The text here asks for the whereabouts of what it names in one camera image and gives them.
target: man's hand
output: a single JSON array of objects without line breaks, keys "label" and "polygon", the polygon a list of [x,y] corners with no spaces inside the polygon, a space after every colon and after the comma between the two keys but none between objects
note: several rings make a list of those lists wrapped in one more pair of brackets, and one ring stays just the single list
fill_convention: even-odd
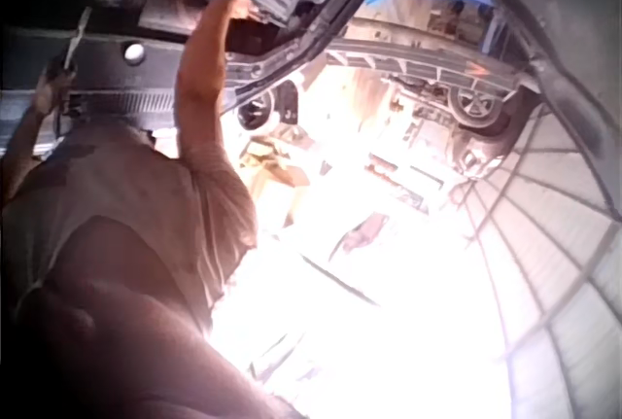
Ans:
[{"label": "man's hand", "polygon": [[63,69],[60,57],[50,62],[41,74],[32,98],[32,108],[37,115],[44,118],[60,105],[66,98],[75,75],[73,68]]},{"label": "man's hand", "polygon": [[236,19],[259,19],[259,8],[252,0],[212,0],[210,5],[225,6],[229,18]]}]

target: mechanic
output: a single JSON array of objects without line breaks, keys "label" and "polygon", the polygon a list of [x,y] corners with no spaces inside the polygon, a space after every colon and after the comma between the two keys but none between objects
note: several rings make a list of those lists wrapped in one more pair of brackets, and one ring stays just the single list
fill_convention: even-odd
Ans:
[{"label": "mechanic", "polygon": [[179,160],[127,124],[92,119],[33,162],[72,79],[50,70],[3,158],[3,296],[99,416],[300,417],[206,341],[214,302],[256,245],[219,121],[229,22],[253,11],[251,0],[212,0],[188,39]]}]

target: car underside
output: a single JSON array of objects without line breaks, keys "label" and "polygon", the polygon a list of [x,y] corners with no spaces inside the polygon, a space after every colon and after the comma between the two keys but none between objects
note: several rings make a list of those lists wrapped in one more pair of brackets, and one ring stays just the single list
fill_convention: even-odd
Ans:
[{"label": "car underside", "polygon": [[[27,106],[41,68],[66,49],[86,7],[94,11],[75,55],[80,70],[70,105],[77,111],[123,116],[147,130],[173,126],[173,87],[183,43],[208,1],[7,0],[0,102],[2,145],[6,145]],[[542,73],[533,62],[546,65],[552,60],[541,52],[535,56],[535,37],[529,29],[521,27],[516,33],[521,22],[530,22],[525,16],[515,18],[505,34],[498,35],[497,47],[492,45],[485,54],[477,47],[429,32],[352,18],[365,0],[254,1],[259,6],[260,21],[236,21],[227,36],[224,108],[237,110],[241,123],[248,124],[245,128],[255,128],[257,113],[261,118],[265,110],[286,110],[283,100],[295,98],[296,87],[283,83],[323,57],[325,64],[373,71],[425,109],[449,115],[456,127],[447,159],[469,178],[484,176],[509,153],[529,117],[523,115],[533,110],[537,97],[523,110],[517,110],[516,105],[526,96],[541,92],[536,79]],[[518,9],[511,0],[503,4],[510,17],[512,10]],[[406,34],[416,43],[405,46],[349,38],[347,30],[357,26],[376,33],[388,30]],[[128,49],[135,44],[140,45],[140,57],[131,59]],[[563,79],[553,72],[550,77]],[[564,98],[563,93],[547,90],[553,86],[545,87],[547,99]],[[568,114],[565,126],[576,130],[574,137],[581,141],[612,207],[617,208],[616,179],[610,173],[609,160],[604,159],[611,157],[616,144],[604,140],[600,145],[594,137],[610,139],[614,133],[601,132],[610,126],[601,117],[601,107],[586,105],[594,105],[594,101],[585,99],[581,107],[561,113],[563,117]],[[554,110],[561,106],[551,105]],[[521,113],[518,120],[515,112]],[[579,119],[587,120],[593,128],[581,130]],[[45,135],[49,138],[43,143],[48,145],[58,132],[48,129]],[[477,157],[474,151],[486,153]]]}]

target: metal frame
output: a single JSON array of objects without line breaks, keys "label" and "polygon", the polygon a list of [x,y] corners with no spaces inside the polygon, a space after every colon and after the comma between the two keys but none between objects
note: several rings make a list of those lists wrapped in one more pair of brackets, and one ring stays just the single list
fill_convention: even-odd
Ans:
[{"label": "metal frame", "polygon": [[[493,188],[496,191],[499,190],[497,187],[493,186]],[[477,197],[477,199],[481,203],[481,205],[484,208],[485,212],[489,213],[488,210],[486,209],[486,204],[484,203],[484,200],[482,199],[481,195],[477,191],[477,187],[473,188],[473,192],[475,193],[475,196]],[[537,307],[537,310],[538,310],[538,312],[540,314],[540,318],[541,318],[546,313],[546,311],[544,309],[544,305],[542,304],[542,301],[540,300],[539,296],[537,295],[536,288],[535,288],[534,284],[532,283],[532,281],[530,280],[530,278],[528,277],[527,271],[525,270],[525,267],[521,264],[520,260],[518,259],[518,256],[516,255],[516,252],[514,251],[512,246],[510,245],[509,241],[507,240],[507,237],[505,236],[505,233],[501,230],[501,226],[497,223],[497,220],[495,220],[495,217],[492,216],[492,212],[490,213],[490,215],[491,215],[491,218],[490,218],[491,223],[493,224],[493,226],[495,227],[495,229],[499,233],[499,236],[501,237],[501,241],[503,241],[503,245],[507,248],[507,251],[509,252],[510,256],[512,257],[512,260],[514,261],[514,263],[518,267],[518,269],[519,269],[519,271],[521,273],[521,276],[523,277],[523,280],[527,284],[527,288],[529,289],[530,296],[532,297],[532,299],[536,303],[536,307]],[[555,337],[555,334],[553,333],[553,331],[552,331],[550,326],[546,326],[544,329],[546,330],[546,333],[547,333],[547,335],[548,335],[548,337],[549,337],[549,339],[551,341],[551,344],[553,345],[553,351],[555,352],[555,357],[556,357],[557,365],[558,365],[558,368],[560,370],[560,374],[562,375],[562,379],[563,379],[563,382],[564,382],[564,387],[565,387],[565,391],[566,391],[566,400],[567,400],[568,408],[569,408],[569,411],[570,411],[570,418],[573,419],[574,417],[578,416],[578,406],[576,405],[576,399],[575,399],[574,394],[572,393],[572,389],[570,387],[570,376],[569,376],[568,370],[566,369],[566,365],[564,364],[564,360],[562,359],[562,353],[561,353],[560,346],[559,346],[559,343],[557,341],[557,338]]]}]

